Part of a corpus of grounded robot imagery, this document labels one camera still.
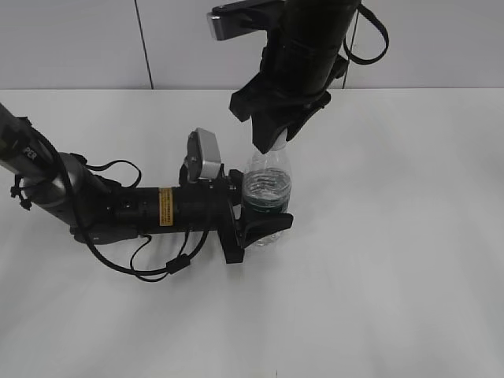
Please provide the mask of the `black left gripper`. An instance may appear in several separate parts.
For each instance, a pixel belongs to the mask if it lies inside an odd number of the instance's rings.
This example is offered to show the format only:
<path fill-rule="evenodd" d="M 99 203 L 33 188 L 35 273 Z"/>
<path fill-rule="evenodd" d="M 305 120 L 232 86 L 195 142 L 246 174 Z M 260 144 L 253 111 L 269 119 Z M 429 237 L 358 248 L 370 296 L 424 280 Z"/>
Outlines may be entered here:
<path fill-rule="evenodd" d="M 243 172 L 220 168 L 215 180 L 187 179 L 187 168 L 182 166 L 178 188 L 178 225 L 185 232 L 201 231 L 197 246 L 188 254 L 194 258 L 206 243 L 211 231 L 217 232 L 225 262 L 240 264 L 245 249 L 267 236 L 291 228 L 294 217 L 290 213 L 259 213 L 252 217 L 235 219 L 234 207 L 243 197 Z"/>

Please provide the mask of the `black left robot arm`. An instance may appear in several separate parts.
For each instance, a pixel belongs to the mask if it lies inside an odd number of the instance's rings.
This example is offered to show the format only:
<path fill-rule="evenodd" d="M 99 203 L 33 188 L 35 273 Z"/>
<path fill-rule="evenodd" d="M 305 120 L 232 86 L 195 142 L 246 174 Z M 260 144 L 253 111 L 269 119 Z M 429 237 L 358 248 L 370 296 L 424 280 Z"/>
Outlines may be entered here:
<path fill-rule="evenodd" d="M 156 234 L 216 232 L 226 262 L 237 264 L 249 245 L 293 223 L 283 210 L 235 214 L 244 203 L 243 174 L 224 169 L 216 136 L 203 128 L 188 136 L 176 187 L 124 186 L 85 157 L 56 151 L 29 119 L 2 109 L 1 164 L 14 175 L 10 194 L 23 208 L 44 209 L 92 250 Z"/>

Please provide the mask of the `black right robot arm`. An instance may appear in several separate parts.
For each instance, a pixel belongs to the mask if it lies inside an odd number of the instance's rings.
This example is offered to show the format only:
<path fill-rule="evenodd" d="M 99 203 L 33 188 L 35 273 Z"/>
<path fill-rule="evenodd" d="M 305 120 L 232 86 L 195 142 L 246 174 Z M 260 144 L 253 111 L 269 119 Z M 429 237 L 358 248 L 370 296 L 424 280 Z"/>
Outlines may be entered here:
<path fill-rule="evenodd" d="M 231 96 L 229 109 L 250 120 L 262 153 L 282 133 L 292 140 L 330 101 L 328 87 L 348 62 L 340 56 L 357 1 L 287 1 L 267 31 L 259 72 Z"/>

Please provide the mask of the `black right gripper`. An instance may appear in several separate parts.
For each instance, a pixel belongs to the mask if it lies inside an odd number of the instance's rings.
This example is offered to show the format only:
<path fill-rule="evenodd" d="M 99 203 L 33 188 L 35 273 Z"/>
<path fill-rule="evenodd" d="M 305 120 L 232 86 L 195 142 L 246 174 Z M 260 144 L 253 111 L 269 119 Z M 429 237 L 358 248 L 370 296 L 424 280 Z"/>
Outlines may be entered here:
<path fill-rule="evenodd" d="M 229 110 L 240 121 L 252 119 L 252 143 L 266 154 L 284 131 L 290 142 L 330 101 L 331 95 L 326 88 L 316 94 L 292 93 L 258 73 L 232 94 Z"/>

